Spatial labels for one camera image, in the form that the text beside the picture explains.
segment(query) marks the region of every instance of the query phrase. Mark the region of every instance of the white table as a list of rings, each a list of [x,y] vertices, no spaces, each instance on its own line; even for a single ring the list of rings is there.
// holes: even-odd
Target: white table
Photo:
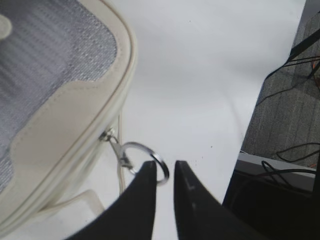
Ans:
[[[188,161],[212,195],[223,201],[262,83],[289,56],[305,0],[114,4],[135,30],[139,46],[123,109],[123,139],[146,144],[164,157],[171,179],[157,189],[153,239],[177,239],[175,161]],[[92,174],[84,187],[99,188],[106,206],[118,191],[116,160],[109,158],[99,162],[100,176]],[[106,168],[113,173],[106,176]],[[6,239],[66,237],[77,230],[78,219],[94,217],[86,215],[85,204],[76,205]]]

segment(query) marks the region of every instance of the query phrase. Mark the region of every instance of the metal clasp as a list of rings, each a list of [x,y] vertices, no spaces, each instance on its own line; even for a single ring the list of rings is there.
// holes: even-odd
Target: metal clasp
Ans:
[[[126,155],[126,149],[128,148],[139,149],[149,154],[150,157],[152,157],[153,160],[160,165],[164,174],[164,178],[162,180],[158,180],[157,184],[163,185],[168,181],[170,176],[168,166],[166,165],[166,163],[158,153],[154,152],[152,149],[138,142],[132,141],[132,142],[127,142],[121,145],[119,144],[118,139],[114,136],[114,133],[115,131],[113,129],[110,129],[109,131],[104,131],[102,135],[99,137],[99,140],[109,142],[111,144],[111,147],[116,155],[116,158],[122,167],[127,168],[133,175],[137,173],[137,171],[134,169],[134,165]]]

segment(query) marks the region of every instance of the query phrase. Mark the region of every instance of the gray mesh panel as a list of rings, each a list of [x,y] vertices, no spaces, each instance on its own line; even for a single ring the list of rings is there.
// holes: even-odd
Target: gray mesh panel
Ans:
[[[0,0],[13,32],[0,41],[0,192],[13,176],[9,146],[62,84],[100,78],[116,58],[112,33],[77,0]]]

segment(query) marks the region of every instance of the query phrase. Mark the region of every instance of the gray carpet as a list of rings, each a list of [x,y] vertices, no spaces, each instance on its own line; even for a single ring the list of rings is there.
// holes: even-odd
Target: gray carpet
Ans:
[[[298,27],[294,40],[296,45],[320,28],[320,14]],[[316,42],[297,58],[320,55],[320,42]],[[320,90],[313,79],[307,79],[311,63],[281,68],[266,79],[257,103],[266,96],[281,90],[294,89],[277,94],[256,106],[252,115],[242,150],[246,153],[279,160],[275,152],[310,142],[320,143]],[[318,145],[309,145],[281,154],[295,160],[319,150]],[[318,161],[315,154],[296,162],[309,167]]]

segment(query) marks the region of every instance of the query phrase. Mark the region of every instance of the white bag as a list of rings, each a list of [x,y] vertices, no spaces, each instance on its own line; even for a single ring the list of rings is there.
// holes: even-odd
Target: white bag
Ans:
[[[88,174],[118,127],[136,43],[103,0],[2,0],[0,15],[1,238]]]

